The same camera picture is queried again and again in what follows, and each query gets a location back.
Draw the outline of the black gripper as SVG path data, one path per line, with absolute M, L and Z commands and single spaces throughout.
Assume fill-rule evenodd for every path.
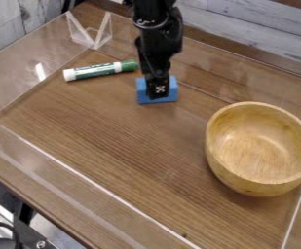
M 171 8 L 158 20 L 135 17 L 132 24 L 139 29 L 134 44 L 146 80 L 146 95 L 154 100 L 170 94 L 170 60 L 182 50 L 181 11 Z

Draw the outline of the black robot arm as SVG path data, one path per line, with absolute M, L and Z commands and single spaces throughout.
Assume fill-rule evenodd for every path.
M 123 0 L 132 8 L 134 40 L 146 95 L 154 100 L 170 94 L 171 58 L 182 50 L 182 14 L 175 0 Z

